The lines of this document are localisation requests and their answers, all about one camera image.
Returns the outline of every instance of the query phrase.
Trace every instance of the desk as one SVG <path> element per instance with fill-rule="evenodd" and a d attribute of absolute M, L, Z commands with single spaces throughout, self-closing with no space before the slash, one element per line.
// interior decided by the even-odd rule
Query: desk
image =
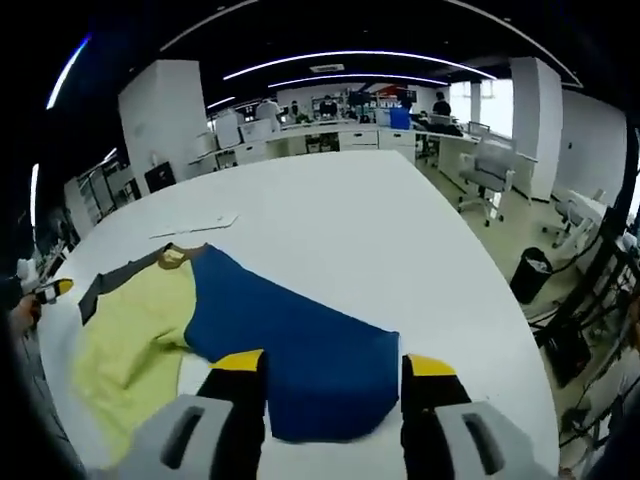
<path fill-rule="evenodd" d="M 402 353 L 451 364 L 471 398 L 509 417 L 531 438 L 538 463 L 557 472 L 551 390 L 522 310 L 465 221 L 388 151 L 312 154 L 203 175 L 117 210 L 90 232 L 57 272 L 75 287 L 44 306 L 39 323 L 56 408 L 85 464 L 101 465 L 106 451 L 70 385 L 82 341 L 77 301 L 97 273 L 166 244 L 149 235 L 171 215 L 201 223 L 217 212 L 239 217 L 230 228 L 170 240 L 209 242 L 286 288 L 400 332 Z M 200 359 L 183 362 L 182 391 L 194 393 L 207 372 Z M 290 445 L 267 434 L 259 478 L 405 478 L 400 425 L 398 404 L 374 434 L 349 444 Z"/>
<path fill-rule="evenodd" d="M 415 164 L 416 138 L 423 136 L 427 139 L 440 141 L 440 154 L 438 161 L 439 170 L 449 178 L 462 191 L 467 192 L 468 185 L 460 178 L 460 154 L 472 153 L 480 137 L 467 133 L 462 137 L 445 133 L 427 132 L 422 130 L 398 130 L 389 127 L 381 127 L 377 124 L 360 124 L 352 120 L 331 120 L 309 124 L 292 125 L 283 128 L 280 132 L 273 133 L 262 141 L 241 143 L 234 147 L 209 152 L 198 157 L 189 165 L 198 165 L 196 175 L 210 173 L 214 165 L 205 166 L 205 157 L 215 158 L 217 155 L 232 152 L 235 161 L 239 165 L 248 165 L 263 160 L 289 157 L 307 153 L 305 137 L 326 134 L 337 134 L 341 151 L 351 150 L 396 150 L 409 162 Z M 535 158 L 516 153 L 514 187 L 531 201 L 535 197 L 532 187 L 532 179 Z"/>

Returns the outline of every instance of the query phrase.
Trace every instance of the yellow shirt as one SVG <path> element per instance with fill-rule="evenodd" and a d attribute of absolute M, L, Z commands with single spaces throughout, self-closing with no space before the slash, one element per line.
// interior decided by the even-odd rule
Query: yellow shirt
<path fill-rule="evenodd" d="M 102 427 L 114 463 L 134 430 L 176 397 L 195 301 L 190 262 L 173 270 L 154 263 L 101 295 L 83 328 L 73 381 Z"/>

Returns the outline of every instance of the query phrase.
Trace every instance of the black trash can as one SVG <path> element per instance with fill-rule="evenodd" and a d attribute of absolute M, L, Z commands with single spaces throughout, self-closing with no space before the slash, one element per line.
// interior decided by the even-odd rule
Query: black trash can
<path fill-rule="evenodd" d="M 520 303 L 530 304 L 547 279 L 553 267 L 542 250 L 527 248 L 520 256 L 520 263 L 511 279 L 511 291 Z"/>

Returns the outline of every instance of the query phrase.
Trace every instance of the black ceiling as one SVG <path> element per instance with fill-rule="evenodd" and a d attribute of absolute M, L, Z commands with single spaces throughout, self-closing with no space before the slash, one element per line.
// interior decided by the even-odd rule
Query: black ceiling
<path fill-rule="evenodd" d="M 633 14 L 576 0 L 466 2 L 507 21 L 545 47 L 575 72 L 585 93 L 624 109 L 638 109 L 638 97 L 625 96 L 627 85 L 634 80 L 640 84 L 637 67 L 628 61 L 625 38 L 634 32 Z M 475 66 L 498 77 L 508 76 L 509 57 L 537 56 L 556 69 L 563 81 L 573 82 L 557 62 L 520 35 L 445 0 L 397 5 L 259 0 L 227 13 L 239 3 L 130 0 L 64 7 L 57 2 L 25 15 L 33 32 L 30 41 L 38 47 L 27 46 L 29 62 L 14 79 L 16 92 L 21 92 L 16 93 L 21 118 L 16 122 L 21 134 L 17 138 L 22 140 L 16 161 L 27 169 L 41 163 L 45 203 L 46 195 L 59 195 L 65 180 L 95 165 L 111 148 L 124 150 L 117 95 L 156 58 L 199 60 L 207 103 L 232 95 L 239 100 L 254 98 L 271 82 L 311 76 L 310 65 L 326 63 L 343 63 L 345 73 L 403 74 L 447 82 L 477 78 L 435 63 L 349 56 L 287 63 L 222 80 L 224 75 L 266 61 L 345 49 L 428 55 Z M 219 18 L 160 51 L 181 32 L 214 14 L 220 14 Z M 60 70 L 87 34 L 91 40 L 73 66 L 56 106 L 45 111 Z M 24 63 L 25 53 L 19 55 Z"/>

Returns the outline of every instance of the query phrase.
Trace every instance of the white chair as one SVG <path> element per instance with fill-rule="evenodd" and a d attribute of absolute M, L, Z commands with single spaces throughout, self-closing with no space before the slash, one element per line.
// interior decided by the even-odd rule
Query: white chair
<path fill-rule="evenodd" d="M 489 125 L 485 125 L 484 123 L 470 121 L 467 124 L 467 131 L 469 135 L 483 137 L 484 135 L 489 133 L 490 130 L 491 127 L 489 127 Z"/>
<path fill-rule="evenodd" d="M 599 188 L 591 198 L 593 200 L 599 201 L 604 194 L 605 191 Z M 579 214 L 578 204 L 572 198 L 557 202 L 555 205 L 555 210 L 562 217 L 562 226 L 559 227 L 557 225 L 544 225 L 542 227 L 542 231 L 545 233 L 549 232 L 552 235 L 555 235 L 556 238 L 553 242 L 553 248 L 559 248 L 564 245 L 567 239 L 571 236 L 571 229 L 582 225 L 582 222 L 585 221 L 585 218 Z"/>
<path fill-rule="evenodd" d="M 485 134 L 480 138 L 474 152 L 471 155 L 463 153 L 460 159 L 460 177 L 466 183 L 477 185 L 478 192 L 461 196 L 458 199 L 458 212 L 480 205 L 484 208 L 486 227 L 491 224 L 491 218 L 494 216 L 497 216 L 499 221 L 504 221 L 504 215 L 500 212 L 502 202 L 496 204 L 494 198 L 496 194 L 508 192 L 513 186 L 515 142 Z M 487 190 L 491 192 L 490 198 L 487 198 Z"/>

